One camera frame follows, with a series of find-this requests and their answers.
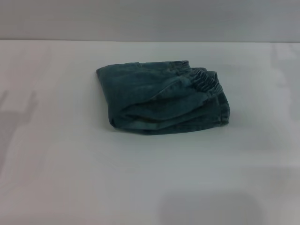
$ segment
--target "fabric fold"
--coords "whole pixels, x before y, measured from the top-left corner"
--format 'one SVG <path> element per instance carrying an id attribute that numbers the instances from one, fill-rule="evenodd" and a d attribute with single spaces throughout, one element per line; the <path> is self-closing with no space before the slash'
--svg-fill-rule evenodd
<path id="1" fill-rule="evenodd" d="M 126 63 L 97 70 L 110 124 L 146 134 L 172 134 L 228 124 L 229 104 L 216 72 L 188 61 Z"/>

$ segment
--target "white backdrop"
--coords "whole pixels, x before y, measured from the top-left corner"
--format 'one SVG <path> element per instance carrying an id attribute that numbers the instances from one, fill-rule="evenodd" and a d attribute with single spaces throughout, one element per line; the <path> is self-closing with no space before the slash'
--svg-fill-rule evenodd
<path id="1" fill-rule="evenodd" d="M 1 39 L 299 42 L 299 0 L 1 0 Z"/>

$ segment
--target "folded jeans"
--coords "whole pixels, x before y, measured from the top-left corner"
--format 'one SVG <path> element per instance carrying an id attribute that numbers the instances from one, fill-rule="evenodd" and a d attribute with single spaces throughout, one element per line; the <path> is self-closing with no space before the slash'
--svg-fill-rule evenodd
<path id="1" fill-rule="evenodd" d="M 216 72 L 188 61 L 126 63 L 97 70 L 110 124 L 160 135 L 228 124 L 229 104 Z"/>

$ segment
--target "denim fabric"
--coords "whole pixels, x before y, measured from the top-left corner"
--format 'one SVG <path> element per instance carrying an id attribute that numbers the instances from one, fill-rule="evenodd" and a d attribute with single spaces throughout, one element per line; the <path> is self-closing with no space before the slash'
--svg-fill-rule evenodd
<path id="1" fill-rule="evenodd" d="M 228 124 L 217 73 L 191 68 L 188 61 L 109 65 L 97 75 L 115 128 L 161 135 Z"/>

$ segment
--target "garment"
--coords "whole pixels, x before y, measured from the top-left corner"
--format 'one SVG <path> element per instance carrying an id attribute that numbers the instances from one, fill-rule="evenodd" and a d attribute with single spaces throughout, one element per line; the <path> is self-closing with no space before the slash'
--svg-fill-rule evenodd
<path id="1" fill-rule="evenodd" d="M 115 128 L 161 135 L 228 124 L 217 73 L 191 68 L 188 61 L 109 65 L 97 75 Z"/>

